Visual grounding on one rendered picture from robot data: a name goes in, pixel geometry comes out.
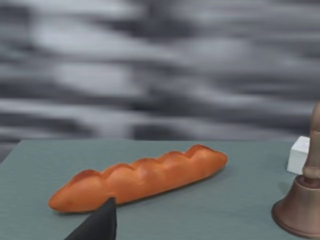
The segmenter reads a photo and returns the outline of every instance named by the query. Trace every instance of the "blurry background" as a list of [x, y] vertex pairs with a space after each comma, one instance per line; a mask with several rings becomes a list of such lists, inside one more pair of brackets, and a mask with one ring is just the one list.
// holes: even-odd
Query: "blurry background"
[[294, 141], [317, 0], [0, 0], [2, 155], [26, 138]]

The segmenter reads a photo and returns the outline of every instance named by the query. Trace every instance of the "baguette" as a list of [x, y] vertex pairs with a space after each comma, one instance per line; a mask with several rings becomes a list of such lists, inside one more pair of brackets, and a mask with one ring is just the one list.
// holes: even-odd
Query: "baguette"
[[185, 153], [118, 163], [103, 172], [87, 169], [53, 194], [48, 205], [58, 212], [80, 213], [97, 209], [110, 197], [118, 205], [128, 203], [210, 177], [227, 160], [224, 153], [196, 144]]

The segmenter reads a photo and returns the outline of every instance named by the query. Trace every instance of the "white box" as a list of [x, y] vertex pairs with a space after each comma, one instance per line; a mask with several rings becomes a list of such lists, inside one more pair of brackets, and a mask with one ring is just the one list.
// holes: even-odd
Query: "white box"
[[290, 173], [301, 175], [302, 168], [307, 160], [310, 138], [300, 136], [291, 147], [286, 170]]

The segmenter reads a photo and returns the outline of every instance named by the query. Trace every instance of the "tabletop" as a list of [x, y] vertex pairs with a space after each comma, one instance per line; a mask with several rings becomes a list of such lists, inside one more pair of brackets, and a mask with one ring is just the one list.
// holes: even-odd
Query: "tabletop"
[[185, 151], [204, 144], [228, 155], [201, 182], [117, 208], [117, 240], [294, 240], [272, 220], [272, 205], [295, 175], [293, 142], [23, 140], [0, 164], [0, 239], [63, 240], [88, 215], [61, 215], [48, 199], [84, 169]]

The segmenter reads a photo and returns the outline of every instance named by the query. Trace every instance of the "bronze bell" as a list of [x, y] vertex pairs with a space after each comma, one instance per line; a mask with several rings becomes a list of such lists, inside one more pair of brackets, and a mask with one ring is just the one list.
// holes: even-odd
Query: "bronze bell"
[[273, 205], [272, 217], [291, 234], [320, 238], [320, 102], [312, 112], [309, 152], [302, 175], [294, 179], [285, 198]]

